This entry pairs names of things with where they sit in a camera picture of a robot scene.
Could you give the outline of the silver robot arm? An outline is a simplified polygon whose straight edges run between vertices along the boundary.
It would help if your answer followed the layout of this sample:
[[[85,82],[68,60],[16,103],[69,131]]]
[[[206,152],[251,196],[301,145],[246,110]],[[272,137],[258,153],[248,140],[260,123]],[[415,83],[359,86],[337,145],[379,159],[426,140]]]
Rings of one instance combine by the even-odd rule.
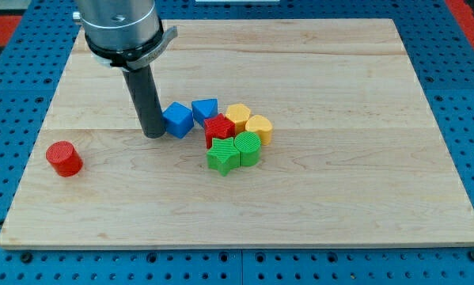
[[[178,36],[164,29],[154,0],[77,0],[73,19],[101,64],[132,71],[147,67]]]

